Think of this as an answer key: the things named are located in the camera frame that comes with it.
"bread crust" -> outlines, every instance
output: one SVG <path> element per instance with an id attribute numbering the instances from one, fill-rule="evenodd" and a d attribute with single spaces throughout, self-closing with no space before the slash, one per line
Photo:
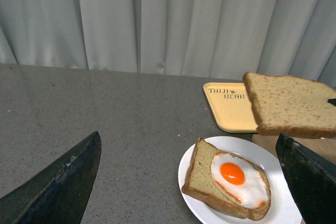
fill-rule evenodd
<path id="1" fill-rule="evenodd" d="M 246 160 L 248 163 L 252 164 L 253 168 L 256 169 L 257 171 L 260 172 L 262 179 L 264 180 L 266 187 L 267 187 L 267 196 L 268 196 L 268 201 L 266 204 L 262 207 L 255 208 L 255 209 L 249 209 L 242 207 L 240 205 L 235 204 L 233 201 L 228 199 L 225 195 L 221 194 L 222 198 L 218 198 L 215 195 L 207 194 L 204 193 L 202 190 L 199 188 L 193 188 L 191 186 L 191 181 L 192 181 L 192 172 L 194 172 L 195 164 L 196 162 L 201 162 L 200 160 L 197 160 L 197 152 L 198 152 L 198 147 L 200 143 L 205 142 L 206 144 L 212 146 L 213 148 L 217 149 L 214 145 L 206 142 L 204 139 L 199 138 L 195 144 L 195 148 L 193 150 L 192 158 L 191 158 L 191 163 L 188 168 L 186 178 L 185 178 L 185 184 L 182 187 L 182 192 L 195 198 L 198 199 L 206 204 L 208 204 L 210 207 L 216 209 L 219 212 L 222 212 L 226 215 L 230 215 L 233 217 L 245 219 L 249 218 L 251 220 L 261 220 L 266 213 L 268 212 L 270 205 L 271 205 L 271 190 L 270 190 L 270 184 L 267 179 L 266 174 L 264 171 L 256 164 Z M 239 158 L 242 158 L 241 156 L 235 155 L 233 153 L 229 153 L 232 156 L 236 156 Z"/>
<path id="2" fill-rule="evenodd" d="M 335 137 L 336 136 L 336 127 L 320 127 L 316 125 L 316 122 L 312 123 L 310 126 L 295 126 L 295 123 L 287 124 L 287 125 L 277 125 L 277 124 L 271 124 L 268 123 L 263 117 L 262 117 L 262 103 L 259 99 L 258 92 L 256 92 L 253 88 L 253 76 L 255 76 L 256 73 L 252 72 L 246 72 L 243 76 L 243 82 L 246 87 L 246 92 L 248 94 L 248 97 L 251 101 L 251 109 L 255 117 L 255 121 L 258 125 L 257 132 L 260 135 L 279 135 L 280 133 L 285 133 L 290 136 L 296 136 L 296 137 L 308 137 L 308 138 L 320 138 L 320 137 Z M 267 74 L 258 73 L 259 76 L 264 76 L 266 78 L 273 77 L 273 78 L 283 78 L 284 76 L 270 76 Z M 326 84 L 316 81 L 316 80 L 307 80 L 301 77 L 295 77 L 295 76 L 286 76 L 289 78 L 292 78 L 294 81 L 297 80 L 304 80 L 304 81 L 310 81 L 311 83 L 321 85 L 323 89 L 331 89 L 331 87 L 327 86 Z M 330 109 L 335 110 L 336 115 L 336 106 L 330 106 L 330 104 L 327 104 L 326 106 L 329 106 Z"/>

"table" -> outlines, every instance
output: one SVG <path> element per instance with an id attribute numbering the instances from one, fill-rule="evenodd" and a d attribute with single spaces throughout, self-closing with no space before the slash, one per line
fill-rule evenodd
<path id="1" fill-rule="evenodd" d="M 0 65 L 0 197 L 93 131 L 102 153 L 82 223 L 200 223 L 177 170 L 198 137 L 235 136 L 203 92 L 233 80 Z"/>

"yellow tray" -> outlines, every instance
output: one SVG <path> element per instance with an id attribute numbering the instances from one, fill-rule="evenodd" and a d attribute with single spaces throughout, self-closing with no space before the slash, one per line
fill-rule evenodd
<path id="1" fill-rule="evenodd" d="M 243 83 L 210 82 L 203 86 L 218 127 L 231 133 L 255 133 L 257 124 Z"/>

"held bread slice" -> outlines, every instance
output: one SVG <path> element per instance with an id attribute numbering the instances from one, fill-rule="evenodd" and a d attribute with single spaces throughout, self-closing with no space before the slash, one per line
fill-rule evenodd
<path id="1" fill-rule="evenodd" d="M 336 91 L 326 84 L 294 76 L 247 72 L 243 76 L 260 135 L 335 137 Z"/>
<path id="2" fill-rule="evenodd" d="M 224 151 L 217 149 L 214 145 L 206 142 L 202 138 L 197 140 L 193 150 L 190 167 L 186 174 L 185 184 L 182 187 L 182 192 L 227 215 L 241 219 L 249 218 L 251 220 L 261 220 L 266 215 L 271 205 L 269 181 L 264 171 L 256 164 L 249 162 L 254 169 L 261 173 L 267 186 L 268 201 L 266 204 L 255 209 L 239 206 L 222 194 L 212 180 L 210 166 L 215 154 L 218 152 Z"/>

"curtain fold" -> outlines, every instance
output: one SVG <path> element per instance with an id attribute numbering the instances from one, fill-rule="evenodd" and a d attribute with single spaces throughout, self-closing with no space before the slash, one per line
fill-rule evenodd
<path id="1" fill-rule="evenodd" d="M 336 87 L 336 0 L 0 0 L 0 62 Z"/>

